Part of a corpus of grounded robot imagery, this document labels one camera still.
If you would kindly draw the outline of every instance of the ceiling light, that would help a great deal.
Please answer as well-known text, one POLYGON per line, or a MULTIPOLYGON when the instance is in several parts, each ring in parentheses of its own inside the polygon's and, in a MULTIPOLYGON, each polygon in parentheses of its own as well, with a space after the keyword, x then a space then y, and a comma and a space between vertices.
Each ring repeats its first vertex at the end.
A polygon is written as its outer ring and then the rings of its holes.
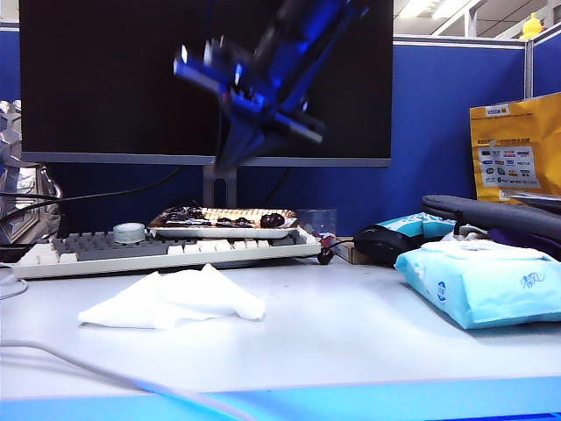
POLYGON ((416 18, 426 11, 432 4, 438 3, 435 0, 409 0, 409 3, 401 10, 400 18, 416 18))
POLYGON ((466 4, 466 0, 444 0, 432 17, 435 19, 451 18, 466 4))

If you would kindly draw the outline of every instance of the white cable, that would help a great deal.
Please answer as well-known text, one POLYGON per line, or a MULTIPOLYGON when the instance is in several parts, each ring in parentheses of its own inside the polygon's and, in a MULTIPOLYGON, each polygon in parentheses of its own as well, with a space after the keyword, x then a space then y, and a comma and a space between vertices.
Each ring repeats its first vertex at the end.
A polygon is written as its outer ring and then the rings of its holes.
POLYGON ((40 351, 50 353, 51 355, 60 358, 61 360, 64 360, 72 365, 87 370, 90 373, 94 373, 96 375, 111 379, 115 382, 122 383, 124 386, 127 386, 129 388, 144 390, 146 392, 157 393, 159 395, 185 400, 189 403, 200 405, 203 408, 207 408, 209 410, 234 417, 240 421, 257 421, 256 418, 252 417, 251 415, 237 408, 234 408, 227 403, 222 403, 212 397, 208 397, 196 392, 190 392, 187 390, 171 389, 158 383, 144 381, 142 379, 137 379, 135 377, 130 377, 127 375, 121 375, 106 368, 98 367, 87 362, 77 360, 76 358, 65 355, 64 353, 60 353, 38 342, 31 342, 28 340, 2 340, 0 341, 0 347, 39 349, 40 351))
POLYGON ((13 296, 19 296, 20 294, 23 294, 24 292, 26 292, 27 289, 29 288, 29 285, 27 284, 27 281, 25 279, 18 279, 12 274, 10 274, 7 278, 5 278, 4 281, 8 281, 8 280, 12 280, 12 279, 14 281, 21 282, 23 287, 21 289, 15 291, 15 292, 11 292, 11 293, 6 294, 4 296, 0 296, 0 301, 6 300, 8 298, 12 298, 13 296))

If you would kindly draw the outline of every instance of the yellow duck toy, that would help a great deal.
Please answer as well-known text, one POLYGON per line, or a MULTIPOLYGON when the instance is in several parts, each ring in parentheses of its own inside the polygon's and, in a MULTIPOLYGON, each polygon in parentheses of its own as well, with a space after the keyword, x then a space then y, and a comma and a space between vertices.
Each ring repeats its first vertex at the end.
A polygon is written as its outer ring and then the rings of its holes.
POLYGON ((532 39, 544 29, 545 28, 542 26, 540 19, 537 18, 535 13, 532 13, 528 22, 526 22, 522 27, 522 35, 520 36, 520 39, 532 39))

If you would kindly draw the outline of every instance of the round knob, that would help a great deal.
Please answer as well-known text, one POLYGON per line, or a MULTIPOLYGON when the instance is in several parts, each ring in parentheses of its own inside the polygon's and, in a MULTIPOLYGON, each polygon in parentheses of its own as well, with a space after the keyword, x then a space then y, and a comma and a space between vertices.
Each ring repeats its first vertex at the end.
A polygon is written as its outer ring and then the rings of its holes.
POLYGON ((140 241, 144 241, 145 238, 144 226, 137 222, 128 222, 113 227, 113 241, 116 243, 139 243, 140 241))

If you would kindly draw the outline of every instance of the yellow package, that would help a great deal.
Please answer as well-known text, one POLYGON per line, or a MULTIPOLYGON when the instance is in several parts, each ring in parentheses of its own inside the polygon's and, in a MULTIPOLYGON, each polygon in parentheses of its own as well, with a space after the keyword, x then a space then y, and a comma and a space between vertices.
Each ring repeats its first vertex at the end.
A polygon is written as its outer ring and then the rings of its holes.
POLYGON ((561 195, 561 92, 470 109, 477 198, 561 195))

